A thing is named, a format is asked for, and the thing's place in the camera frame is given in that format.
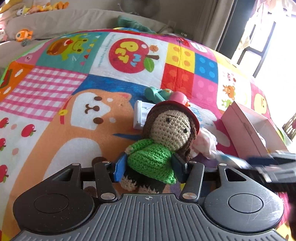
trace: teal fabric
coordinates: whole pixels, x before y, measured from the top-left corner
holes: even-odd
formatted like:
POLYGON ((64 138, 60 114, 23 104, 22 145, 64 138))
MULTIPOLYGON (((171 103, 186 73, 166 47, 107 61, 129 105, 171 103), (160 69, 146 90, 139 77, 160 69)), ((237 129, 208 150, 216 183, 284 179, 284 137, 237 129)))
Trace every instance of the teal fabric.
POLYGON ((152 31, 151 29, 149 29, 148 27, 143 26, 142 24, 140 24, 139 22, 132 20, 130 18, 126 18, 123 16, 118 16, 118 27, 122 27, 122 28, 134 28, 136 30, 139 30, 143 33, 147 33, 147 34, 156 34, 156 32, 152 31))

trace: green leaf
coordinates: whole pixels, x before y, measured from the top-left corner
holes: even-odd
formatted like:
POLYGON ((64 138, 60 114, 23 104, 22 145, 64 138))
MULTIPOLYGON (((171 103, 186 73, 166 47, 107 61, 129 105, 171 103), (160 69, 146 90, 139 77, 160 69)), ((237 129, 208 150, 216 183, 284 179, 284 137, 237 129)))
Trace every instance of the green leaf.
POLYGON ((144 59, 144 67, 147 69, 149 72, 152 72, 154 70, 154 62, 152 59, 146 57, 144 59))

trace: open box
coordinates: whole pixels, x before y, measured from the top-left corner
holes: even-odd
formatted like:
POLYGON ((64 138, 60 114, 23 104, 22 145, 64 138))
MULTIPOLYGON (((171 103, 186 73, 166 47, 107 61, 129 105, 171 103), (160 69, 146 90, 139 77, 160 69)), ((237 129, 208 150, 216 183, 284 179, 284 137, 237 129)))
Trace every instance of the open box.
POLYGON ((284 142, 270 121, 235 101, 227 108, 221 120, 242 159, 266 156, 276 150, 287 150, 284 142), (265 139, 266 148, 256 131, 265 139))

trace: green shirt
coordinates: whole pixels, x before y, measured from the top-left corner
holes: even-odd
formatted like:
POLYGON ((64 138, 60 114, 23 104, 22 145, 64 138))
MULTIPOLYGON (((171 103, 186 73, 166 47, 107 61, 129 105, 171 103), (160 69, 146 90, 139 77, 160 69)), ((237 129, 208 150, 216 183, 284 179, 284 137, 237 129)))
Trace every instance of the green shirt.
POLYGON ((152 139, 139 140, 131 147, 131 154, 127 160, 130 168, 167 184, 176 183, 170 163, 173 152, 161 144, 154 143, 152 139))

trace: doll arm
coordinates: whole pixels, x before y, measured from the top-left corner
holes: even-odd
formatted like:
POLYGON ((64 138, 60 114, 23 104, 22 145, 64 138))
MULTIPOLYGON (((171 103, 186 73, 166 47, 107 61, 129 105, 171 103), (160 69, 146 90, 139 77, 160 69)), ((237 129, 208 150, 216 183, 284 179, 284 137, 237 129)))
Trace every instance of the doll arm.
POLYGON ((153 144, 154 141, 152 139, 142 139, 142 140, 139 140, 135 143, 133 143, 132 145, 128 146, 126 148, 126 151, 125 153, 127 155, 130 155, 130 154, 133 154, 134 152, 136 151, 139 151, 139 150, 142 150, 143 148, 153 144))

